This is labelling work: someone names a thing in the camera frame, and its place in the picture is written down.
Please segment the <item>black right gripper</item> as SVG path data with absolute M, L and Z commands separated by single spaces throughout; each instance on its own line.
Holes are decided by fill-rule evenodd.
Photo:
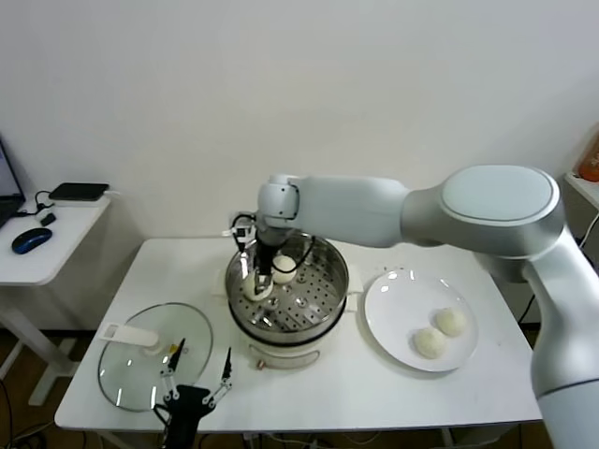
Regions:
M 255 294 L 269 295 L 273 288 L 271 277 L 273 259 L 279 252 L 281 245 L 271 245 L 261 239 L 256 241 L 255 249 Z M 246 251 L 240 253 L 241 279 L 245 282 L 252 276 L 252 257 Z

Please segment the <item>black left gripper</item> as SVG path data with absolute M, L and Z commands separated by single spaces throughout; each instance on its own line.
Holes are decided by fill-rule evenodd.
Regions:
M 167 413 L 162 448 L 192 448 L 197 435 L 199 421 L 211 413 L 218 402 L 232 388 L 231 347 L 228 348 L 226 361 L 218 387 L 210 392 L 206 388 L 191 385 L 179 385 L 175 373 L 183 353 L 186 338 L 177 345 L 177 349 L 160 371 L 164 388 L 163 410 Z

